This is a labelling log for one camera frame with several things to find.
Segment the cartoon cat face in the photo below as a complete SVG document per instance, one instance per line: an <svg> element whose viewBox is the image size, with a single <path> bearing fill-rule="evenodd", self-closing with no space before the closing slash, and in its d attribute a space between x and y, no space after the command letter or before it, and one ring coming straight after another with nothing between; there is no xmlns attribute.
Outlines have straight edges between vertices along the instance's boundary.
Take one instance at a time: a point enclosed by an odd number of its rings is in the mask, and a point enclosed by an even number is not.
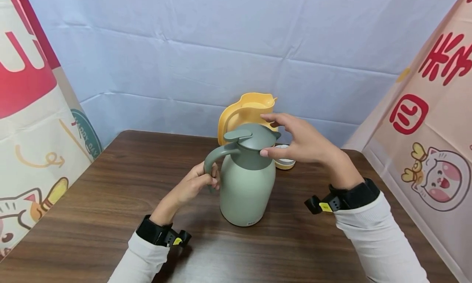
<svg viewBox="0 0 472 283"><path fill-rule="evenodd" d="M39 189L0 199L0 260L3 259L43 216Z"/></svg>
<svg viewBox="0 0 472 283"><path fill-rule="evenodd" d="M456 208L469 190L471 172L467 161L451 151L430 147L422 162L422 171L412 186L431 208L450 211Z"/></svg>

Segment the cartoon cat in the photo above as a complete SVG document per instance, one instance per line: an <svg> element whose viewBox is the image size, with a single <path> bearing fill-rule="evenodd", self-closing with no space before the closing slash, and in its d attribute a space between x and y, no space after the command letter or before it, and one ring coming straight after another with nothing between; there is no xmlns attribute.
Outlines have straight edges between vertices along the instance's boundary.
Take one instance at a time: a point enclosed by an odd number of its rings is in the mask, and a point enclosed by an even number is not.
<svg viewBox="0 0 472 283"><path fill-rule="evenodd" d="M412 183L412 189L436 211L452 211L460 205L469 191L471 169L458 153L429 147L428 153L420 143L413 144L412 168L404 169L402 180Z"/></svg>
<svg viewBox="0 0 472 283"><path fill-rule="evenodd" d="M69 187L69 180L60 178L46 199L34 188L16 197L0 198L0 261L44 214L59 200Z"/></svg>

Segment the wooden table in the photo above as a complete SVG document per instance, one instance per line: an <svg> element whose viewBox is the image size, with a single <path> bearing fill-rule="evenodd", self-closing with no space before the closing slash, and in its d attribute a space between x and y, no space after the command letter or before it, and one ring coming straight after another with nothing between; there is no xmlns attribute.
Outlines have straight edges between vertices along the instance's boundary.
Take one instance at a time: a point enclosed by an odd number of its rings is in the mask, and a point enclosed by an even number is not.
<svg viewBox="0 0 472 283"><path fill-rule="evenodd" d="M217 145L215 138L124 131L0 264L0 282L106 282L143 216ZM430 281L457 282L364 156L348 154L385 193ZM263 219L239 228L220 214L218 196L203 190L174 220L192 234L190 244L171 251L154 282L365 282L334 216L305 208L308 197L326 192L318 165L277 170Z"/></svg>

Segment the thermos jug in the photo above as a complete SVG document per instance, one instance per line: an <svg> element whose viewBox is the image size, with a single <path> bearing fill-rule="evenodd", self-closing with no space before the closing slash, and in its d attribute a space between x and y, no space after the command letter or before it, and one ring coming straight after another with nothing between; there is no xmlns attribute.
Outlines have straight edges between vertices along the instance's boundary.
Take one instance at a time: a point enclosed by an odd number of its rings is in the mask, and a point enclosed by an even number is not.
<svg viewBox="0 0 472 283"><path fill-rule="evenodd" d="M274 160L260 156L280 137L264 125L243 124L224 134L228 144L214 149L205 159L204 170L211 173L213 163L225 156L221 165L220 209L231 224L251 226L264 215L274 186Z"/></svg>

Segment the black wrist strap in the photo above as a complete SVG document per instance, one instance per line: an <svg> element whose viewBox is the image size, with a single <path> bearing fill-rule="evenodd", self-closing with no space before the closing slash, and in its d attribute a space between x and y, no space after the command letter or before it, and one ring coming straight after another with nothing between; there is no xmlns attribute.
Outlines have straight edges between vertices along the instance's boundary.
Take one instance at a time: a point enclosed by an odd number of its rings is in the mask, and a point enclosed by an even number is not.
<svg viewBox="0 0 472 283"><path fill-rule="evenodd" d="M306 207L312 214L360 208L375 201L381 193L373 181L367 178L364 178L364 183L358 184L351 190L338 190L329 185L329 191L329 195L323 200L314 195L305 201Z"/></svg>
<svg viewBox="0 0 472 283"><path fill-rule="evenodd" d="M136 234L143 240L159 246L170 247L179 245L185 247L192 235L182 230L178 234L172 229L172 224L159 226L149 219L150 215L146 215L143 221L136 229Z"/></svg>

